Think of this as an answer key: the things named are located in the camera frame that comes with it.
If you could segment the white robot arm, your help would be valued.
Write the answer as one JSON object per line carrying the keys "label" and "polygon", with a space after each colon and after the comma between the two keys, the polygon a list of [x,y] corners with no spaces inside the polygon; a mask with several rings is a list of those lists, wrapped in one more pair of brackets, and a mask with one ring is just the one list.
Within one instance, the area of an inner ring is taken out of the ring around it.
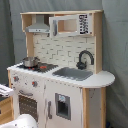
{"label": "white robot arm", "polygon": [[[10,97],[14,94],[14,90],[0,84],[0,95],[2,97]],[[0,125],[0,128],[38,128],[35,119],[29,114],[22,114],[17,119]]]}

